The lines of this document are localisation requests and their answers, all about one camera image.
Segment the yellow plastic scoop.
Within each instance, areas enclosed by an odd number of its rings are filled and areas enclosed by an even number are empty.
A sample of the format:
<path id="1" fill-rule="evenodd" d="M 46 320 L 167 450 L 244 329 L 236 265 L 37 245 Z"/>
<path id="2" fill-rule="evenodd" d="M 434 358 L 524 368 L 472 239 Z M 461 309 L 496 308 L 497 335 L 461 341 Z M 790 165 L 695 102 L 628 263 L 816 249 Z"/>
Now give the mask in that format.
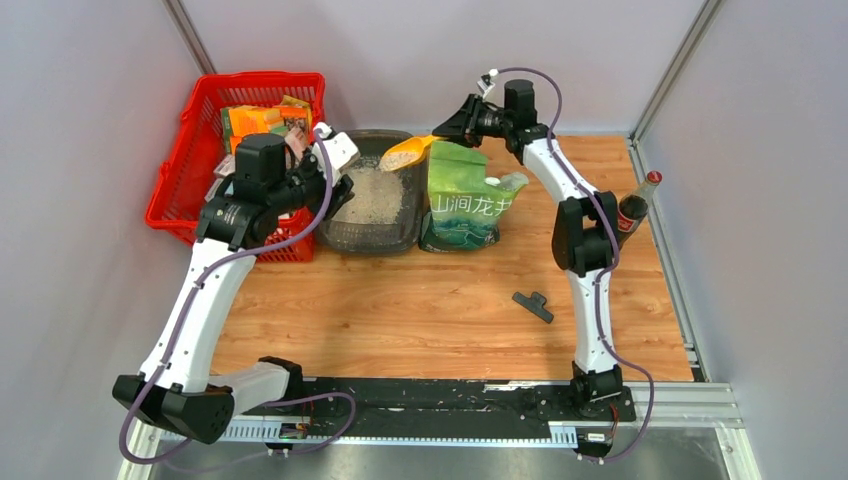
<path id="1" fill-rule="evenodd" d="M 381 157 L 378 169 L 383 172 L 394 172 L 421 163 L 430 145 L 440 140 L 434 135 L 410 137 L 389 148 Z"/>

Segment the green litter bag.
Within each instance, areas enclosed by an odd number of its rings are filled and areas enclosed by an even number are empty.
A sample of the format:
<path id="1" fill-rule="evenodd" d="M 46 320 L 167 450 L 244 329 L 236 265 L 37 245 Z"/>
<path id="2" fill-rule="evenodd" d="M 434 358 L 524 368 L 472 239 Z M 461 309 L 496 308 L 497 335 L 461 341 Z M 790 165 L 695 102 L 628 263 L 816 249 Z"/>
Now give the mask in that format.
<path id="1" fill-rule="evenodd" d="M 476 149 L 442 140 L 431 144 L 421 250 L 474 251 L 499 242 L 499 221 L 529 179 L 520 172 L 490 176 L 488 163 Z"/>

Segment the black bag clip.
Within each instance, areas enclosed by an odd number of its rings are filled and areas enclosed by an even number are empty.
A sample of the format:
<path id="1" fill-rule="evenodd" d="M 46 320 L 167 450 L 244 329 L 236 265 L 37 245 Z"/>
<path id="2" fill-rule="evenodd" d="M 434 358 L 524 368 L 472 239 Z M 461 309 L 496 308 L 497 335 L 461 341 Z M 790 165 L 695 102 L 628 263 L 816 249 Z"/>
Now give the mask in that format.
<path id="1" fill-rule="evenodd" d="M 547 298 L 540 292 L 533 291 L 530 295 L 515 292 L 512 295 L 512 300 L 545 323 L 551 324 L 553 322 L 554 314 L 547 309 Z"/>

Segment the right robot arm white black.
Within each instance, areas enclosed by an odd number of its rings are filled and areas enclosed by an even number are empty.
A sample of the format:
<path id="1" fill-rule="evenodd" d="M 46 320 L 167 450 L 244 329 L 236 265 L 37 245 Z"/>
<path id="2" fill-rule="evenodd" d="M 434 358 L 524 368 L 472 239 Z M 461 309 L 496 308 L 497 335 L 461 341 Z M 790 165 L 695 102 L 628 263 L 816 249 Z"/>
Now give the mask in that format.
<path id="1" fill-rule="evenodd" d="M 478 147 L 486 137 L 503 140 L 556 203 L 551 250 L 569 281 L 577 326 L 570 404 L 577 415 L 593 419 L 610 412 L 624 390 L 609 300 L 619 259 L 616 197 L 595 188 L 566 160 L 551 128 L 538 119 L 532 81 L 509 80 L 504 93 L 501 106 L 469 95 L 432 133 L 466 147 Z"/>

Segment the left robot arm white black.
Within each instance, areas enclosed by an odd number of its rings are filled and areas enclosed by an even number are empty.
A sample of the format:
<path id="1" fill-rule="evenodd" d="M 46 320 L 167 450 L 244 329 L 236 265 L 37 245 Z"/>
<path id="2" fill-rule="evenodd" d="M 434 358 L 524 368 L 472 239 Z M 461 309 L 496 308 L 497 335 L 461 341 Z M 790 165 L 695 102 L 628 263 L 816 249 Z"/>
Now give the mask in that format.
<path id="1" fill-rule="evenodd" d="M 269 402 L 291 415 L 304 405 L 291 362 L 262 357 L 222 376 L 210 368 L 235 296 L 258 257 L 272 251 L 267 241 L 281 216 L 307 208 L 314 218 L 279 249 L 304 239 L 353 196 L 342 172 L 359 158 L 353 140 L 325 124 L 314 138 L 295 152 L 279 135 L 251 134 L 234 149 L 233 172 L 201 208 L 186 278 L 160 338 L 138 373 L 114 383 L 112 396 L 129 418 L 212 444 L 246 410 Z"/>

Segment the grey litter box tray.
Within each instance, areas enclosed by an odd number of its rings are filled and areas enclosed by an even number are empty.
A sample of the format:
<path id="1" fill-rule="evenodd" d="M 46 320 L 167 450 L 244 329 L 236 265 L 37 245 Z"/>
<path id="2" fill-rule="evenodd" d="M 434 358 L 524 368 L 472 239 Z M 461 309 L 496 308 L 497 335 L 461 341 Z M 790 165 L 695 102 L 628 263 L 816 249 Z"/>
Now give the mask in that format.
<path id="1" fill-rule="evenodd" d="M 354 197 L 329 220 L 319 225 L 315 237 L 325 247 L 341 253 L 394 255 L 417 244 L 426 210 L 426 165 L 393 172 L 379 169 L 389 148 L 409 139 L 401 130 L 350 130 L 348 136 L 360 157 L 343 173 L 354 182 Z"/>

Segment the yellow patterned packet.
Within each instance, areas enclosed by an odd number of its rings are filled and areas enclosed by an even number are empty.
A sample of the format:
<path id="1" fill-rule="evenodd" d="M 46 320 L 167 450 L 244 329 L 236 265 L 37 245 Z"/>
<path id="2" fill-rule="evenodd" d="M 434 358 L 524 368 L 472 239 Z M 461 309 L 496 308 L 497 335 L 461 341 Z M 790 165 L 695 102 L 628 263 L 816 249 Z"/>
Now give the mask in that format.
<path id="1" fill-rule="evenodd" d="M 313 112 L 307 101 L 284 95 L 282 101 L 275 108 L 289 130 L 298 127 L 304 133 L 311 131 Z"/>

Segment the orange sponge pack upper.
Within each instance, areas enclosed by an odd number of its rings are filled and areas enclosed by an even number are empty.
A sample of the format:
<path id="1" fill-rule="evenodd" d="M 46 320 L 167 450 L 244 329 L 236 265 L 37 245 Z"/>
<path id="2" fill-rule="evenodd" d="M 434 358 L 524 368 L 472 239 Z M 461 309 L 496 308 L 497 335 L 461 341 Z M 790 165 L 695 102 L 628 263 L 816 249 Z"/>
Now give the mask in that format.
<path id="1" fill-rule="evenodd" d="M 244 137 L 256 133 L 272 133 L 283 128 L 280 110 L 271 107 L 241 105 L 221 110 L 222 125 L 229 136 Z"/>

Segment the red plastic shopping basket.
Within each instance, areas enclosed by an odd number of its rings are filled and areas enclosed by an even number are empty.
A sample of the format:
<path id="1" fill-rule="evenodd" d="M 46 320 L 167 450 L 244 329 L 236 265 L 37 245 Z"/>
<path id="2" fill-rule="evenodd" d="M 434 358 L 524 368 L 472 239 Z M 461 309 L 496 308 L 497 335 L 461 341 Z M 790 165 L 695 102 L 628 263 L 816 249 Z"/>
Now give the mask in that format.
<path id="1" fill-rule="evenodd" d="M 288 95 L 309 103 L 314 122 L 324 119 L 325 78 L 317 72 L 253 71 L 204 75 L 180 117 L 176 140 L 161 164 L 145 222 L 192 246 L 206 195 L 216 179 L 230 136 L 221 110 L 242 105 L 270 107 Z"/>

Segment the dark cola bottle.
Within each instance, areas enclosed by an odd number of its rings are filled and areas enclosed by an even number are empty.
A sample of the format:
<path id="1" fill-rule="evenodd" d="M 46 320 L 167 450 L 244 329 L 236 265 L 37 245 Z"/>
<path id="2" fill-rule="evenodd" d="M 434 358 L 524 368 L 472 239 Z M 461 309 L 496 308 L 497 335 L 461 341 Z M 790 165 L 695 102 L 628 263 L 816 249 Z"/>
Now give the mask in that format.
<path id="1" fill-rule="evenodd" d="M 639 186 L 619 201 L 617 229 L 620 242 L 629 238 L 646 218 L 650 202 L 662 179 L 661 172 L 649 171 Z"/>

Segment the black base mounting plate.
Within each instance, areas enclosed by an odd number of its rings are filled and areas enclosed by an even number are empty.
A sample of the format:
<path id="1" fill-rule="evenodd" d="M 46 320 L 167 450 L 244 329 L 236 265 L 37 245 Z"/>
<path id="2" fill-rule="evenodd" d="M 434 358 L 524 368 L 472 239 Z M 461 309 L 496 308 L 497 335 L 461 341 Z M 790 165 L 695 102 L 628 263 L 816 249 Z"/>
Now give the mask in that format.
<path id="1" fill-rule="evenodd" d="M 629 391 L 579 409 L 565 383 L 316 377 L 304 381 L 301 394 L 312 402 L 251 412 L 304 420 L 314 436 L 336 432 L 353 414 L 348 437 L 472 441 L 541 440 L 554 422 L 608 427 L 637 418 Z"/>

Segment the aluminium frame rail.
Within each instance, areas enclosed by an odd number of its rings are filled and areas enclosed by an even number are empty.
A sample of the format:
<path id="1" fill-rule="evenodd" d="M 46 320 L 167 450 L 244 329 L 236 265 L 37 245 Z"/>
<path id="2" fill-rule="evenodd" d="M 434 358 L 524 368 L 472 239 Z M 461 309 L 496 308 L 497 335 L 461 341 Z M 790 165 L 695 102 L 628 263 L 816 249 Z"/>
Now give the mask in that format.
<path id="1" fill-rule="evenodd" d="M 651 431 L 709 430 L 733 479 L 760 473 L 726 384 L 626 382 L 597 405 L 567 381 L 307 377 L 277 407 L 235 415 L 219 443 L 280 452 L 293 445 L 565 449 L 610 464 L 645 449 Z"/>

